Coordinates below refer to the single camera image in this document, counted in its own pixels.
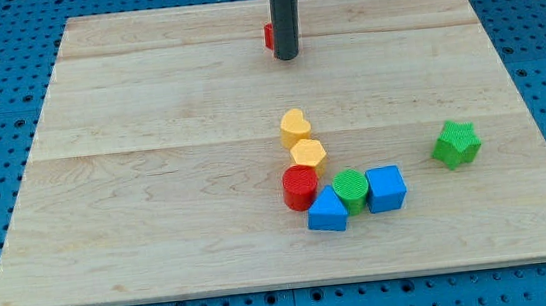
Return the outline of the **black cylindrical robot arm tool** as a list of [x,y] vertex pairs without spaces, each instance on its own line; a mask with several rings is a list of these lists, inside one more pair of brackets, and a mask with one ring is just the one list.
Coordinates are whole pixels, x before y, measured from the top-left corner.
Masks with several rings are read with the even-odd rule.
[[295,59],[299,54],[298,0],[269,2],[275,57],[282,61]]

